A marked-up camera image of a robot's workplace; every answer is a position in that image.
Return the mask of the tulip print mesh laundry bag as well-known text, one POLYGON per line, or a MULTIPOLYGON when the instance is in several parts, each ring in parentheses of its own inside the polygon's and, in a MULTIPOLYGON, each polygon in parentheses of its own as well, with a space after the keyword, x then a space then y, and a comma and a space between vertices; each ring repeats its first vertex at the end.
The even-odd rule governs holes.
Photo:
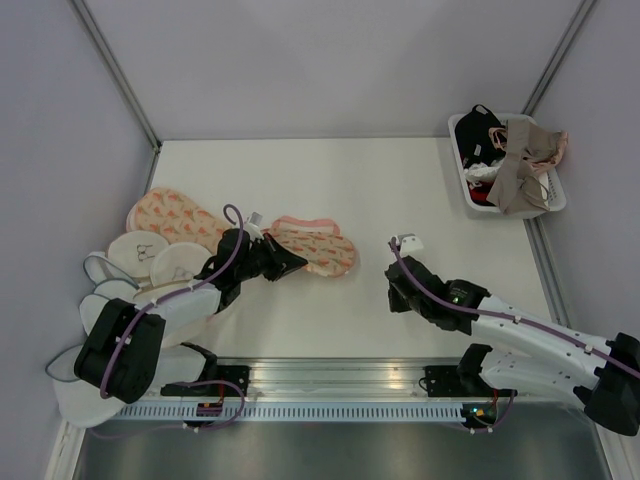
POLYGON ((337 278, 356 264, 358 254, 354 244, 332 219, 301 220, 282 216, 262 233, 269 234, 284 249, 305 259, 304 269, 312 274, 337 278))

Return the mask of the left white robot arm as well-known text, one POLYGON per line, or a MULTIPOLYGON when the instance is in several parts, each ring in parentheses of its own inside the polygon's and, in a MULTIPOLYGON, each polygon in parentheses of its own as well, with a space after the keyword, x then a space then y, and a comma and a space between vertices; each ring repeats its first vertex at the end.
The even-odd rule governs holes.
POLYGON ((152 386, 166 337, 226 309, 239 296, 243 282, 258 276, 277 281, 307 264, 269 233, 253 240, 247 232, 231 229, 223 234, 216 254, 184 287, 143 306, 121 298, 108 300, 73 373, 97 388, 101 399, 131 404, 152 386))

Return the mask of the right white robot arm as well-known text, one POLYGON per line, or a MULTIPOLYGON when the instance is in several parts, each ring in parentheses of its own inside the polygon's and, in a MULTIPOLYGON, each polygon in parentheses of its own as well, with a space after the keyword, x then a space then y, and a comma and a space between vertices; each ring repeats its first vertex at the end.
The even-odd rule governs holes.
POLYGON ((443 281, 411 256, 384 273, 389 309, 412 311, 441 330, 474 338, 455 368, 459 388, 532 394, 580 408, 614 433, 639 433, 639 342, 530 318, 466 280, 443 281))

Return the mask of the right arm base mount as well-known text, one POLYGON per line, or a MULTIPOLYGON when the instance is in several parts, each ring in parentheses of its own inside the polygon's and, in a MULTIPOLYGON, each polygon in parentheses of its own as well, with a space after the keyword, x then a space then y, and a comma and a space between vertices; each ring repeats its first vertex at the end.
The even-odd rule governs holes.
POLYGON ((429 398, 509 398, 511 389, 495 389, 480 376, 480 369, 462 369, 454 365, 427 365, 418 387, 429 398))

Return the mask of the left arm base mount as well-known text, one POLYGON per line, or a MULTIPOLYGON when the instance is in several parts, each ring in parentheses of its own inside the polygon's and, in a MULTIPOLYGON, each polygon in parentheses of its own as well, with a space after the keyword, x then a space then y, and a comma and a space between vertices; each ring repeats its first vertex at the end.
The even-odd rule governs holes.
POLYGON ((251 368, 248 365, 218 365, 215 372, 205 373, 200 376, 198 386, 180 386, 168 384, 161 388, 163 397, 236 397, 239 398, 240 390, 247 394, 250 383, 251 368))

